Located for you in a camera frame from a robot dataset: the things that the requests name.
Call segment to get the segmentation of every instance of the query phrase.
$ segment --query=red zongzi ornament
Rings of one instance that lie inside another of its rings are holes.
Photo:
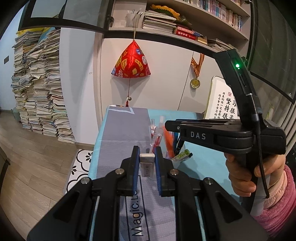
[[[123,78],[145,77],[151,74],[145,55],[135,40],[123,51],[111,74]]]

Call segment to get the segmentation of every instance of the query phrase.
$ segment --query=wooden floor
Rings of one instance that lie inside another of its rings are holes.
[[[31,228],[62,197],[77,149],[74,144],[22,128],[8,113],[0,113],[0,146],[11,161],[0,204],[26,239]]]

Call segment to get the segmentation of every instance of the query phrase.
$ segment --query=gold medal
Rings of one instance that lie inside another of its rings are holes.
[[[190,85],[192,88],[197,89],[200,86],[200,81],[197,78],[192,79]]]
[[[200,81],[198,80],[198,77],[200,75],[200,69],[202,67],[202,63],[204,59],[205,59],[205,55],[202,53],[200,54],[200,61],[198,64],[195,62],[194,58],[191,59],[191,65],[193,66],[194,72],[196,74],[196,78],[190,81],[190,85],[194,89],[197,89],[200,86]]]

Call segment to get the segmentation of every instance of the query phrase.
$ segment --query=pink sleeve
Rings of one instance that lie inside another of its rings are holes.
[[[270,236],[275,236],[279,232],[296,206],[295,183],[287,165],[279,182],[282,183],[274,187],[271,197],[264,205],[268,208],[264,209],[260,216],[254,217]]]

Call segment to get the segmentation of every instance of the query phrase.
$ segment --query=finger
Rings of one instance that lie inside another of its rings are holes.
[[[233,162],[234,161],[234,155],[232,154],[228,154],[228,153],[224,153],[225,158],[229,161],[229,162]]]
[[[241,197],[250,197],[251,193],[250,192],[243,192],[242,190],[237,189],[236,187],[232,186],[233,191],[235,194],[241,196]]]
[[[236,161],[230,162],[227,159],[226,167],[229,173],[239,180],[250,181],[252,179],[252,174],[249,172],[249,170],[241,167]]]
[[[276,170],[282,171],[285,167],[286,157],[285,155],[272,155],[264,159],[263,168],[264,174],[268,175]],[[254,174],[256,177],[261,177],[260,168],[256,166],[254,169]]]
[[[229,179],[231,181],[231,184],[236,187],[237,189],[246,192],[246,193],[252,193],[255,192],[256,190],[256,185],[251,182],[251,181],[242,181],[239,179],[236,179],[235,177],[233,177],[232,175],[229,175]]]

